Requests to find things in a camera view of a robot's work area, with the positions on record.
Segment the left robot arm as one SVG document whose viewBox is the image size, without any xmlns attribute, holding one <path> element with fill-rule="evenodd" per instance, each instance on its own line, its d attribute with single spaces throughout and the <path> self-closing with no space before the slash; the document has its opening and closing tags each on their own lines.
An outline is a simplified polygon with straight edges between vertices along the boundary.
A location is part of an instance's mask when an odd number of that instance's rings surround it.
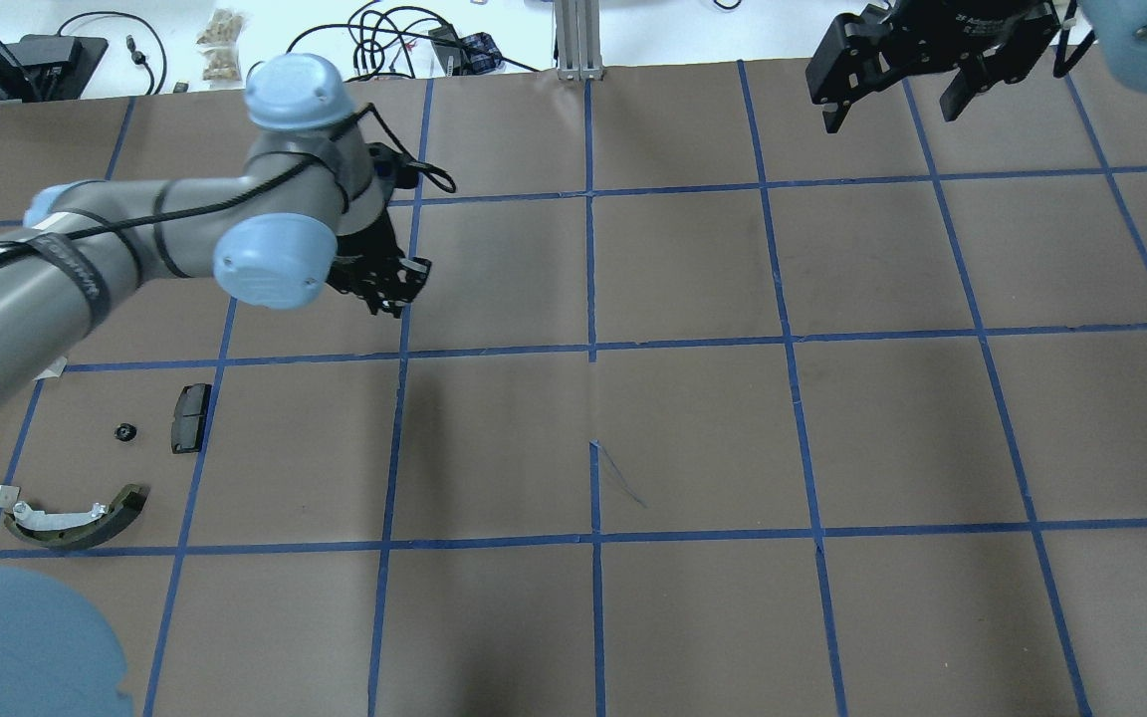
<svg viewBox="0 0 1147 717">
<path fill-rule="evenodd" d="M 251 306 L 295 310 L 331 287 L 400 317 L 431 263 L 396 244 L 388 204 L 445 169 L 397 137 L 362 137 L 336 67 L 276 56 L 247 81 L 259 128 L 241 176 L 87 180 L 38 192 L 0 233 L 0 407 L 99 329 L 145 283 L 211 278 Z"/>
</svg>

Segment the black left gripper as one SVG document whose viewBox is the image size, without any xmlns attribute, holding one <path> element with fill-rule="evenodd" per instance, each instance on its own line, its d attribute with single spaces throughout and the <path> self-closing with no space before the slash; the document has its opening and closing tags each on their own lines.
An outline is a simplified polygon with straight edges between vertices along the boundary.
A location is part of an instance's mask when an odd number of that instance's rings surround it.
<svg viewBox="0 0 1147 717">
<path fill-rule="evenodd" d="M 370 162 L 370 179 L 340 219 L 327 283 L 360 298 L 373 315 L 401 318 L 423 290 L 432 263 L 401 250 L 388 204 L 395 190 L 418 189 L 424 166 L 388 145 L 366 146 L 364 158 Z"/>
</svg>

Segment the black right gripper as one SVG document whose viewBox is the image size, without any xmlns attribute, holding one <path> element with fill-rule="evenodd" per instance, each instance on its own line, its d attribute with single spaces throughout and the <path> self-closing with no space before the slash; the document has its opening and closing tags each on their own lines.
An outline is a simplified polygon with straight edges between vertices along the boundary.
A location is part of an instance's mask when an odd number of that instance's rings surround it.
<svg viewBox="0 0 1147 717">
<path fill-rule="evenodd" d="M 1061 29 L 1051 1 L 889 1 L 841 13 L 805 68 L 824 130 L 837 134 L 848 108 L 907 77 L 953 75 L 939 96 L 943 122 L 958 119 L 996 85 L 1032 72 Z"/>
</svg>

